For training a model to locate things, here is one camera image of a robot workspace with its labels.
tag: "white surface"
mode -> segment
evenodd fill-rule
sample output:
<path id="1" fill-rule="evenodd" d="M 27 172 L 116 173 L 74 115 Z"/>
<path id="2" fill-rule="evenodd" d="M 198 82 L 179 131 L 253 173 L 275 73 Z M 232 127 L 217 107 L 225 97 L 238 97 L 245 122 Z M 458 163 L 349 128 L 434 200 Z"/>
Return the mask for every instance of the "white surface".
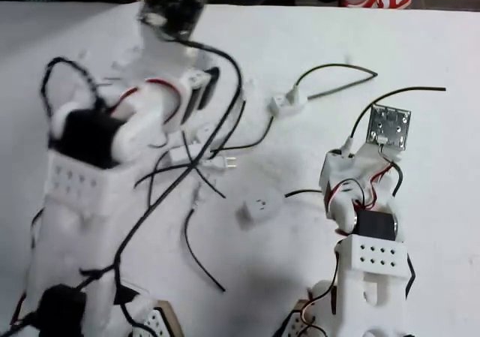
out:
<path id="1" fill-rule="evenodd" d="M 29 258 L 29 223 L 42 201 L 47 168 L 47 124 L 38 84 L 47 61 L 76 58 L 95 73 L 134 38 L 136 6 L 0 5 L 0 266 L 1 325 L 21 293 Z M 194 177 L 181 184 L 144 225 L 124 256 L 133 283 L 168 299 L 187 336 L 270 336 L 305 288 L 329 279 L 338 237 L 321 197 L 288 199 L 281 215 L 243 230 L 237 211 L 252 185 L 288 192 L 315 188 L 325 153 L 341 146 L 372 98 L 413 85 L 446 86 L 446 93 L 413 92 L 388 100 L 412 110 L 405 181 L 397 201 L 417 272 L 407 326 L 415 335 L 476 335 L 480 328 L 480 247 L 477 188 L 480 119 L 477 91 L 480 15 L 438 11 L 366 11 L 334 8 L 209 7 L 194 35 L 232 53 L 246 80 L 261 89 L 250 98 L 232 143 L 258 138 L 268 122 L 272 92 L 285 92 L 304 70 L 328 62 L 363 65 L 373 81 L 314 101 L 274 123 L 264 143 L 238 155 L 238 168 L 218 180 L 227 200 L 212 196 L 192 217 L 190 241 L 227 292 L 218 293 L 193 267 L 181 244 Z M 233 92 L 233 73 L 222 61 L 215 106 Z M 358 75 L 322 71 L 305 80 L 307 92 Z M 356 146 L 365 136 L 359 126 Z M 146 189 L 139 192 L 140 216 Z"/>

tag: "black cable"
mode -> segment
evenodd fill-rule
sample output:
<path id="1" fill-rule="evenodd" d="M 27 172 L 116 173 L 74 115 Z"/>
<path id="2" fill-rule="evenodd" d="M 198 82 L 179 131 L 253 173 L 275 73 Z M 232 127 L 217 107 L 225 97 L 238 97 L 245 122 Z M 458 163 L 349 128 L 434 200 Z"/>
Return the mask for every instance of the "black cable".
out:
<path id="1" fill-rule="evenodd" d="M 214 53 L 217 56 L 220 56 L 224 59 L 226 59 L 228 62 L 232 64 L 232 66 L 235 69 L 235 73 L 238 78 L 237 82 L 237 87 L 235 90 L 235 94 L 232 97 L 232 100 L 230 101 L 229 106 L 227 107 L 225 113 L 222 115 L 220 118 L 219 123 L 217 124 L 217 127 L 215 127 L 214 131 L 211 133 L 211 136 L 208 138 L 207 142 L 203 145 L 202 149 L 200 150 L 198 156 L 193 160 L 193 163 L 191 163 L 186 170 L 183 171 L 183 173 L 175 180 L 173 183 L 162 193 L 159 198 L 156 199 L 156 201 L 145 211 L 145 213 L 139 218 L 139 220 L 135 223 L 135 225 L 130 229 L 128 232 L 127 236 L 123 239 L 121 242 L 120 246 L 117 249 L 117 252 L 115 253 L 115 257 L 113 260 L 113 264 L 115 266 L 114 271 L 115 271 L 115 285 L 117 289 L 122 287 L 122 280 L 120 276 L 120 263 L 122 261 L 122 253 L 127 247 L 128 243 L 131 241 L 131 239 L 134 237 L 135 233 L 142 227 L 142 225 L 145 223 L 145 221 L 149 218 L 150 215 L 152 215 L 153 211 L 156 210 L 156 208 L 168 197 L 170 193 L 190 174 L 190 172 L 193 170 L 194 166 L 197 165 L 200 160 L 202 159 L 203 155 L 205 154 L 206 150 L 210 147 L 212 144 L 212 141 L 214 138 L 217 136 L 219 130 L 222 128 L 224 125 L 225 121 L 228 118 L 228 115 L 231 114 L 233 107 L 235 106 L 237 100 L 240 98 L 242 94 L 242 86 L 243 86 L 243 76 L 242 76 L 242 71 L 240 70 L 240 67 L 236 60 L 230 56 L 229 54 L 218 50 L 217 48 L 206 46 L 205 44 L 193 42 L 193 41 L 180 41 L 180 40 L 175 40 L 176 43 L 185 45 L 186 47 L 192 47 L 198 50 L 204 50 L 206 52 Z M 153 336 L 155 336 L 155 333 L 152 333 L 151 329 L 149 329 L 147 326 L 143 326 L 141 323 L 137 323 L 129 314 L 126 306 L 124 304 L 121 304 L 121 311 L 123 312 L 125 318 L 127 319 L 128 323 L 130 323 L 132 326 L 137 326 L 139 328 L 144 329 L 146 332 L 151 333 Z"/>
<path id="2" fill-rule="evenodd" d="M 322 193 L 321 190 L 319 189 L 299 189 L 297 191 L 293 191 L 293 192 L 289 192 L 287 194 L 285 194 L 285 198 L 289 198 L 289 197 L 293 197 L 293 196 L 296 196 L 297 194 L 300 194 L 300 193 Z"/>
<path id="3" fill-rule="evenodd" d="M 160 168 L 159 170 L 155 170 L 153 172 L 150 172 L 149 174 L 144 175 L 142 178 L 140 178 L 138 181 L 135 182 L 135 188 L 138 187 L 142 182 L 146 181 L 147 179 L 151 178 L 152 176 L 156 176 L 160 173 L 163 172 L 168 172 L 169 170 L 178 170 L 180 168 L 186 168 L 190 166 L 189 163 L 184 163 L 184 164 L 178 164 L 176 166 L 169 166 L 165 168 Z"/>
<path id="4" fill-rule="evenodd" d="M 155 166 L 153 167 L 153 170 L 156 170 L 158 166 L 160 165 L 160 162 L 167 156 L 168 151 L 165 151 L 158 157 L 157 161 L 155 162 Z M 147 193 L 147 208 L 149 208 L 152 204 L 152 195 L 153 195 L 153 184 L 155 180 L 155 175 L 152 174 L 150 176 L 150 183 L 148 184 L 148 193 Z"/>
<path id="5" fill-rule="evenodd" d="M 443 87 L 408 87 L 408 88 L 402 88 L 402 89 L 397 89 L 396 91 L 389 92 L 386 95 L 382 95 L 373 101 L 371 101 L 365 109 L 360 113 L 360 116 L 358 116 L 357 120 L 355 121 L 355 124 L 353 125 L 352 133 L 350 134 L 350 138 L 353 138 L 355 135 L 355 132 L 357 130 L 357 127 L 359 126 L 360 121 L 362 120 L 362 117 L 368 112 L 368 110 L 376 103 L 380 102 L 381 100 L 391 97 L 392 95 L 397 95 L 399 93 L 403 92 L 410 92 L 410 91 L 432 91 L 432 92 L 445 92 L 447 89 Z"/>
<path id="6" fill-rule="evenodd" d="M 45 112 L 48 120 L 52 119 L 53 108 L 48 98 L 47 85 L 48 85 L 48 81 L 50 80 L 50 76 L 52 74 L 53 68 L 60 63 L 65 63 L 66 65 L 70 65 L 75 71 L 78 71 L 82 75 L 83 79 L 86 81 L 87 86 L 90 89 L 91 94 L 93 95 L 94 108 L 96 110 L 102 110 L 107 107 L 107 105 L 105 104 L 105 101 L 103 100 L 103 98 L 100 96 L 100 93 L 98 92 L 97 83 L 94 81 L 91 74 L 84 67 L 82 67 L 81 65 L 79 65 L 74 61 L 71 61 L 70 59 L 66 59 L 65 57 L 55 57 L 46 65 L 45 74 L 43 76 L 41 88 L 40 88 L 40 96 L 42 98 L 43 107 L 45 108 Z"/>
<path id="7" fill-rule="evenodd" d="M 37 222 L 40 220 L 42 214 L 44 213 L 43 210 L 44 209 L 42 208 L 40 211 L 38 211 L 30 223 L 30 235 L 31 235 L 30 248 L 31 249 L 35 249 L 35 235 L 34 235 L 33 229 L 35 228 L 35 225 L 37 224 Z"/>
<path id="8" fill-rule="evenodd" d="M 33 324 L 34 313 L 29 313 L 23 318 L 19 323 L 14 324 L 10 327 L 7 332 L 3 332 L 0 337 L 10 337 L 11 335 L 16 335 L 18 332 L 23 330 L 24 328 L 31 326 Z"/>
<path id="9" fill-rule="evenodd" d="M 187 138 L 185 136 L 185 132 L 183 132 L 183 131 L 181 133 L 181 138 L 183 139 L 183 144 L 185 146 L 185 150 L 187 151 L 187 156 L 188 156 L 188 159 L 190 160 L 190 164 L 194 164 L 195 162 L 192 159 L 192 154 L 190 153 L 190 149 L 188 148 Z M 195 171 L 199 175 L 199 177 L 202 179 L 202 181 L 204 181 L 216 194 L 218 194 L 223 199 L 227 198 L 227 197 L 225 197 L 225 194 L 223 194 L 222 192 L 217 190 L 216 187 L 213 184 L 211 184 L 210 181 L 207 180 L 207 178 L 203 175 L 203 173 L 200 172 L 197 165 L 194 165 L 193 168 L 195 169 Z"/>
<path id="10" fill-rule="evenodd" d="M 192 250 L 191 246 L 190 246 L 190 240 L 188 239 L 188 225 L 190 223 L 190 220 L 192 218 L 192 215 L 193 213 L 195 212 L 195 209 L 192 208 L 186 219 L 185 219 L 185 222 L 183 224 L 183 235 L 184 235 L 184 238 L 185 238 L 185 243 L 187 244 L 187 248 L 188 248 L 188 251 L 190 252 L 190 255 L 191 257 L 195 260 L 195 263 L 197 264 L 198 267 L 200 267 L 200 269 L 208 276 L 208 278 L 210 278 L 210 280 L 215 283 L 215 285 L 218 287 L 219 290 L 223 292 L 226 292 L 227 290 L 224 288 L 224 286 L 222 286 L 220 284 L 219 281 L 217 281 L 215 279 L 215 277 L 202 265 L 202 263 L 199 261 L 199 259 L 197 258 L 197 256 L 195 255 L 194 251 Z"/>
<path id="11" fill-rule="evenodd" d="M 393 160 L 387 158 L 384 154 L 383 154 L 383 145 L 379 146 L 379 152 L 380 152 L 380 155 L 382 156 L 383 159 L 385 159 L 387 162 L 390 163 L 390 165 L 397 171 L 398 173 L 398 181 L 397 181 L 397 185 L 395 186 L 393 192 L 391 193 L 391 195 L 393 197 L 396 197 L 397 196 L 397 193 L 398 193 L 398 190 L 400 189 L 400 187 L 402 186 L 402 183 L 404 182 L 404 172 L 402 172 L 402 169 L 400 168 L 400 166 Z"/>
<path id="12" fill-rule="evenodd" d="M 406 289 L 405 289 L 405 298 L 408 298 L 408 295 L 410 294 L 410 290 L 412 289 L 412 286 L 413 286 L 413 282 L 415 282 L 415 278 L 417 275 L 415 274 L 415 269 L 413 268 L 412 260 L 410 260 L 410 255 L 407 254 L 406 258 L 407 258 L 406 261 L 408 263 L 408 268 L 410 269 L 410 273 L 411 273 L 410 280 L 406 284 Z"/>
<path id="13" fill-rule="evenodd" d="M 263 133 L 263 135 L 261 136 L 261 138 L 258 141 L 253 142 L 251 144 L 246 144 L 244 146 L 235 146 L 235 147 L 226 147 L 226 148 L 222 148 L 222 149 L 215 149 L 213 152 L 216 152 L 216 151 L 231 151 L 231 150 L 234 150 L 234 149 L 247 149 L 247 148 L 258 146 L 259 144 L 261 144 L 261 142 L 263 142 L 263 140 L 267 137 L 267 134 L 270 132 L 270 128 L 272 128 L 273 120 L 274 120 L 274 117 L 273 116 L 270 117 L 270 121 L 268 122 L 269 124 L 267 126 L 267 129 L 265 130 L 265 132 Z"/>
<path id="14" fill-rule="evenodd" d="M 354 182 L 355 184 L 357 184 L 357 186 L 360 188 L 360 191 L 362 192 L 361 193 L 361 206 L 362 207 L 365 207 L 365 191 L 363 190 L 363 187 L 362 185 L 360 184 L 359 181 L 357 181 L 356 179 L 354 178 L 347 178 L 347 179 L 344 179 L 343 181 L 340 181 L 340 183 L 338 183 L 337 185 L 342 185 L 344 184 L 345 182 Z"/>
<path id="15" fill-rule="evenodd" d="M 305 73 L 303 73 L 303 74 L 297 79 L 297 81 L 295 82 L 295 86 L 298 87 L 299 84 L 300 84 L 300 82 L 301 82 L 307 75 L 309 75 L 310 73 L 312 73 L 312 72 L 314 72 L 314 71 L 318 71 L 319 69 L 329 68 L 329 67 L 350 68 L 350 69 L 356 69 L 357 71 L 362 71 L 362 72 L 371 74 L 371 77 L 369 77 L 368 80 L 371 80 L 372 78 L 375 78 L 376 76 L 378 76 L 378 73 L 377 73 L 377 72 L 371 71 L 370 69 L 367 69 L 367 68 L 359 67 L 358 65 L 347 65 L 347 64 L 344 64 L 344 63 L 330 63 L 330 64 L 327 64 L 327 65 L 317 65 L 316 67 L 313 67 L 313 68 L 309 69 L 308 71 L 306 71 Z"/>
<path id="16" fill-rule="evenodd" d="M 240 112 L 238 114 L 238 118 L 237 120 L 235 121 L 235 124 L 233 125 L 232 129 L 230 130 L 230 132 L 228 133 L 228 135 L 225 137 L 225 139 L 223 140 L 223 142 L 218 146 L 218 148 L 216 148 L 216 150 L 212 151 L 213 154 L 211 155 L 210 159 L 213 159 L 215 157 L 217 157 L 217 154 L 220 153 L 223 149 L 223 147 L 225 147 L 225 145 L 227 144 L 227 142 L 229 141 L 229 139 L 231 138 L 232 134 L 235 132 L 235 130 L 237 129 L 237 127 L 239 126 L 240 124 L 240 120 L 242 119 L 243 117 L 243 112 L 245 111 L 245 105 L 247 104 L 246 101 L 243 101 L 243 103 L 241 104 L 241 109 L 240 109 Z"/>

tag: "shoe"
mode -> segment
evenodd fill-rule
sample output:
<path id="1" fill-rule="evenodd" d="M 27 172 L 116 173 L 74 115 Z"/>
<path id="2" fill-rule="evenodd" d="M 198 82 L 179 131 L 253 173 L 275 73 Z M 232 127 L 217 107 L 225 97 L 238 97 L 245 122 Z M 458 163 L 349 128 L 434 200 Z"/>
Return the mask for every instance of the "shoe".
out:
<path id="1" fill-rule="evenodd" d="M 411 3 L 412 0 L 365 0 L 355 5 L 347 0 L 340 0 L 340 6 L 346 8 L 405 9 Z"/>

